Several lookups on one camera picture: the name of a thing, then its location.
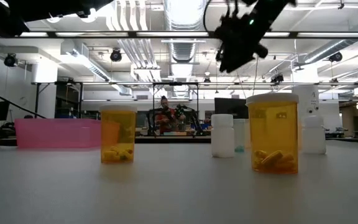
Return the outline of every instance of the ceiling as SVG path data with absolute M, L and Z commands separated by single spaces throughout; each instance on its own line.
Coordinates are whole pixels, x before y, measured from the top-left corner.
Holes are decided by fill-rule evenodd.
M 338 10 L 338 0 L 301 0 L 298 1 L 298 8 L 287 6 L 282 11 L 278 19 L 273 23 L 274 31 L 349 31 L 353 26 L 358 25 L 358 1 L 344 1 L 345 8 Z M 146 1 L 146 21 L 149 30 L 164 30 L 165 19 L 162 0 Z M 240 15 L 250 11 L 250 8 L 241 6 Z M 214 30 L 219 24 L 219 18 L 226 13 L 226 5 L 222 0 L 212 0 L 211 6 L 206 13 L 206 26 L 209 30 Z M 47 21 L 35 21 L 27 23 L 31 31 L 82 31 L 82 30 L 108 30 L 106 18 L 99 16 L 94 22 L 85 23 L 77 17 L 64 17 L 58 23 Z M 120 47 L 117 39 L 75 39 L 77 45 L 85 44 L 89 47 L 89 57 L 92 58 L 99 66 L 106 71 L 115 74 L 120 73 L 121 79 L 130 80 L 128 75 L 131 71 L 131 61 L 123 52 L 120 62 L 112 62 L 109 59 L 112 49 Z M 242 81 L 262 82 L 263 79 L 270 81 L 273 75 L 269 71 L 280 64 L 287 57 L 295 54 L 307 54 L 319 47 L 327 44 L 330 40 L 262 40 L 261 44 L 269 49 L 269 56 L 266 59 L 256 60 L 242 66 L 237 71 L 230 74 L 219 73 L 215 61 L 215 53 L 219 47 L 218 40 L 205 40 L 205 43 L 198 44 L 196 51 L 195 65 L 193 66 L 191 80 L 202 82 L 205 78 L 205 72 L 210 73 L 212 82 L 238 82 Z M 62 39 L 0 39 L 0 45 L 4 46 L 34 46 L 42 49 L 53 57 L 57 58 L 60 63 L 59 75 L 71 76 L 78 81 L 93 81 L 93 74 L 82 65 L 67 62 L 64 55 L 60 55 Z M 157 64 L 161 68 L 160 75 L 167 78 L 170 71 L 170 55 L 168 44 L 161 43 L 160 39 L 151 39 L 152 49 L 154 51 Z M 338 65 L 327 61 L 317 62 L 318 75 L 320 80 L 329 80 L 335 75 L 350 72 L 358 69 L 358 42 L 341 51 L 343 60 Z M 290 63 L 286 63 L 280 72 L 283 72 L 286 81 L 291 81 Z M 349 77 L 343 82 L 353 82 L 358 80 L 358 75 Z

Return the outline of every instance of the pink plastic bin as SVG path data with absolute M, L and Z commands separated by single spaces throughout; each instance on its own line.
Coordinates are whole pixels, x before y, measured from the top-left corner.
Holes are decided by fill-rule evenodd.
M 16 119 L 19 149 L 85 149 L 101 144 L 101 123 L 93 119 Z

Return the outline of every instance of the man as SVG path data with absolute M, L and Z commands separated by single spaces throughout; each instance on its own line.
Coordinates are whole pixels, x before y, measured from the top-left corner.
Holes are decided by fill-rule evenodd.
M 161 97 L 161 107 L 163 111 L 157 115 L 156 124 L 160 125 L 160 134 L 176 130 L 177 118 L 175 117 L 175 110 L 169 108 L 168 99 L 165 96 Z M 183 121 L 186 117 L 181 115 L 179 120 Z

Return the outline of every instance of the white plastic bottle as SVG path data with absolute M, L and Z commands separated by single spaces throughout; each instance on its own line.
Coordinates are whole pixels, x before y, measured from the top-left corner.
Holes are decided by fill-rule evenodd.
M 308 154 L 326 153 L 326 136 L 320 115 L 305 116 L 302 121 L 302 151 Z
M 213 157 L 234 157 L 233 115 L 212 115 L 211 153 Z

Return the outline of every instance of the workbench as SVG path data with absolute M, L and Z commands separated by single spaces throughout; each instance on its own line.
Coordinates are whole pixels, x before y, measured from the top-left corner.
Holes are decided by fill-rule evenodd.
M 99 151 L 0 147 L 0 223 L 358 223 L 358 143 L 301 155 L 297 175 L 251 170 L 210 144 L 137 144 L 133 164 Z

